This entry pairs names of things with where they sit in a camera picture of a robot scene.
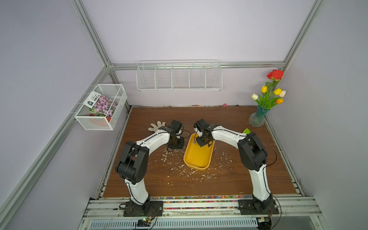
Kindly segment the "aluminium front rail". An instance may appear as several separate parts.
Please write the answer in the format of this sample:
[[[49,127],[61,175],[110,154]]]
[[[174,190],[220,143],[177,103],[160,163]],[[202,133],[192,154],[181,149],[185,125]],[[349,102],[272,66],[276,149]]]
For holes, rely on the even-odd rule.
[[[135,217],[128,200],[89,201],[80,230],[328,230],[314,197],[281,195],[265,214],[249,214],[243,203],[249,197],[225,196],[184,199],[156,197],[157,210]]]

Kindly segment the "green yellow toy trowel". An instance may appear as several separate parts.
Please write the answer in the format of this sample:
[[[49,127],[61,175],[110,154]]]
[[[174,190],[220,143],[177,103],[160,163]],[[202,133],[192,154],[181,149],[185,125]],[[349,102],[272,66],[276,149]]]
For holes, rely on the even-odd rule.
[[[250,133],[251,133],[251,131],[250,131],[248,128],[246,128],[246,129],[243,131],[243,133],[244,133],[244,134],[250,134]]]

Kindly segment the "white cotton work glove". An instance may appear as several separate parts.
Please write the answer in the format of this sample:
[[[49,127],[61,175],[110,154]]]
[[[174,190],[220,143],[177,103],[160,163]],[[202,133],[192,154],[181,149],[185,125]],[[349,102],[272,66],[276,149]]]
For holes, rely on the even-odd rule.
[[[164,127],[166,125],[166,122],[157,121],[155,124],[151,123],[150,127],[148,128],[148,131],[150,132],[156,132],[159,130],[160,127]]]

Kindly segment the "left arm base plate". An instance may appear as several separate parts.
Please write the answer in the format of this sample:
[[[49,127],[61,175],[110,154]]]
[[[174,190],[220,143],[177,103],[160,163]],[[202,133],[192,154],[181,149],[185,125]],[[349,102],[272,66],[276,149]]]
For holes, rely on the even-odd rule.
[[[161,217],[163,215],[163,201],[147,201],[143,205],[128,201],[123,208],[124,217]]]

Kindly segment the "yellow plastic storage box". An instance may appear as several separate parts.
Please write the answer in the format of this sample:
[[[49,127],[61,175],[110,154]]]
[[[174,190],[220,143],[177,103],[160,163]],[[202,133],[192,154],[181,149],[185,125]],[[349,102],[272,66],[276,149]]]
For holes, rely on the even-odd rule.
[[[189,139],[184,162],[192,169],[204,171],[210,166],[215,142],[212,142],[210,146],[205,144],[204,147],[200,147],[195,140],[196,137],[197,134],[194,133]]]

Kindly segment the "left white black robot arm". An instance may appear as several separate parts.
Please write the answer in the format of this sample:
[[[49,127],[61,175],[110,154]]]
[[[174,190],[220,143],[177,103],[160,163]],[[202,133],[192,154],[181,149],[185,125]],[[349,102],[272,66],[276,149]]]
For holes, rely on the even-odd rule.
[[[182,148],[184,144],[182,133],[181,127],[163,126],[142,140],[125,143],[116,163],[116,172],[127,185],[133,203],[143,206],[149,202],[150,196],[145,187],[144,177],[150,154],[167,144]]]

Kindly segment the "purple flower seed packet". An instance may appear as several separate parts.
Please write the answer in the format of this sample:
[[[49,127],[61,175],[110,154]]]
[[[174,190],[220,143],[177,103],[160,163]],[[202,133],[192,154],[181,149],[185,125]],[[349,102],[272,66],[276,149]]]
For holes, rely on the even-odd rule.
[[[89,111],[98,117],[111,118],[115,113],[118,104],[116,101],[103,96],[102,94],[92,91],[84,100],[83,105],[88,107]]]

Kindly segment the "glass vase with flowers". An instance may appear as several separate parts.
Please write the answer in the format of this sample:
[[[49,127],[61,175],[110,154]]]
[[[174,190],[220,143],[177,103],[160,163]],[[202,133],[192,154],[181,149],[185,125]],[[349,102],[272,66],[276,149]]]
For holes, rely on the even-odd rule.
[[[261,88],[261,93],[251,96],[258,105],[257,111],[251,114],[249,118],[249,123],[252,127],[263,126],[266,114],[276,105],[280,105],[284,102],[287,91],[278,87],[283,77],[283,71],[272,70],[267,74],[269,81]]]

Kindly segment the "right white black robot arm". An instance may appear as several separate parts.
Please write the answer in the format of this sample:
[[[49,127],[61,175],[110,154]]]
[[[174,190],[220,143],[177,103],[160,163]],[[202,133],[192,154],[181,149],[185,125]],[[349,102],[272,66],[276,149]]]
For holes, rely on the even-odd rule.
[[[254,200],[267,202],[271,199],[272,193],[266,176],[268,153],[260,138],[254,132],[249,134],[239,133],[217,124],[205,126],[195,124],[194,130],[198,134],[196,142],[200,147],[218,140],[238,149],[241,162],[248,169],[251,176]]]

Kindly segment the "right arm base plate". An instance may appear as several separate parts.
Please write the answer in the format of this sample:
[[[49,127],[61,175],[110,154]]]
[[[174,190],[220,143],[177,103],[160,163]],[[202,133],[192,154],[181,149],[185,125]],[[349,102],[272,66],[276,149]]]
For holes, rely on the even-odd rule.
[[[241,215],[276,215],[280,211],[278,206],[271,197],[265,201],[260,201],[258,199],[241,199],[238,200],[239,210]]]

